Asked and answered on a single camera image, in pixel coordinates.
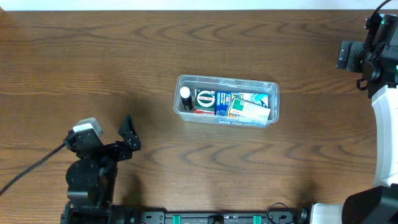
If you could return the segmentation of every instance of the clear plastic container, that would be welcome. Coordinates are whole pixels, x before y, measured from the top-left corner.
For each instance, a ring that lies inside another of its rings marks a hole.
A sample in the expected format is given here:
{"label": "clear plastic container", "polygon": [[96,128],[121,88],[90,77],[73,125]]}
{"label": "clear plastic container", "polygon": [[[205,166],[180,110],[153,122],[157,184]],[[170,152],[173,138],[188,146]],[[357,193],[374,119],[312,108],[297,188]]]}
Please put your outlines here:
{"label": "clear plastic container", "polygon": [[[184,86],[190,89],[193,104],[195,104],[196,89],[268,94],[268,108],[271,109],[268,121],[265,122],[248,119],[240,121],[239,118],[195,114],[192,111],[185,111],[182,105],[181,96],[179,94],[181,87]],[[180,115],[183,121],[266,128],[269,124],[275,123],[279,119],[279,86],[274,82],[240,80],[235,78],[204,77],[199,75],[181,75],[177,80],[177,87],[175,89],[174,111]]]}

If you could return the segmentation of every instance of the wooden table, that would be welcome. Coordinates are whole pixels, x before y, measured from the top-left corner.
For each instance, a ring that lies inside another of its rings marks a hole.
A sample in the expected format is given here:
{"label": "wooden table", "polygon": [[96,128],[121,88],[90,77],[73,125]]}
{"label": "wooden table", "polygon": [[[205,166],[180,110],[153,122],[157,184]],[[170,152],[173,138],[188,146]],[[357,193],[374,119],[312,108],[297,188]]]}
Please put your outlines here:
{"label": "wooden table", "polygon": [[[265,210],[343,203],[371,188],[376,124],[359,74],[335,68],[371,11],[5,12],[0,25],[0,185],[95,116],[104,143],[127,113],[142,149],[119,163],[114,203],[167,210]],[[185,123],[181,74],[280,86],[266,129]],[[0,223],[58,223],[62,150],[0,198]]]}

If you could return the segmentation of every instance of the black cable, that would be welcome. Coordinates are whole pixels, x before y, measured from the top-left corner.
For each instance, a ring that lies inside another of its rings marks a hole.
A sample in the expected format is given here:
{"label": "black cable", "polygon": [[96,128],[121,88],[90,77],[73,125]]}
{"label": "black cable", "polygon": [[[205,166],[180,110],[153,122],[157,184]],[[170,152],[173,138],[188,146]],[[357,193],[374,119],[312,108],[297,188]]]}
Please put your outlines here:
{"label": "black cable", "polygon": [[[287,205],[285,205],[284,203],[282,203],[282,202],[277,202],[277,203],[273,203],[268,209],[267,209],[267,218],[268,218],[268,220],[272,223],[272,224],[276,224],[274,221],[272,221],[272,219],[270,219],[269,218],[269,210],[270,209],[272,209],[273,208],[273,206],[275,206],[275,205],[283,205],[283,206],[285,206],[286,208],[288,208],[288,206]],[[290,211],[291,212],[291,214],[293,215],[293,219],[295,219],[295,214],[292,212],[292,211]]]}
{"label": "black cable", "polygon": [[371,18],[373,18],[377,12],[379,12],[379,10],[387,3],[391,2],[391,0],[385,0],[383,3],[381,3],[381,5],[379,7],[376,8],[376,10],[374,10],[374,12],[372,13]]}
{"label": "black cable", "polygon": [[19,180],[21,177],[25,176],[25,174],[29,173],[30,171],[32,171],[32,169],[35,169],[36,167],[40,166],[43,162],[45,162],[47,159],[49,159],[50,157],[52,157],[55,153],[57,153],[59,150],[61,150],[63,147],[65,146],[65,144],[60,145],[58,148],[54,149],[54,151],[50,152],[48,155],[46,155],[43,159],[41,159],[39,162],[36,162],[35,164],[33,164],[32,166],[30,166],[28,169],[26,169],[24,172],[21,172],[20,174],[18,174],[16,177],[14,177],[8,184],[6,184],[6,186],[4,186],[1,190],[0,190],[0,196],[9,188],[11,187],[12,184],[14,184],[15,182],[17,182],[17,180]]}

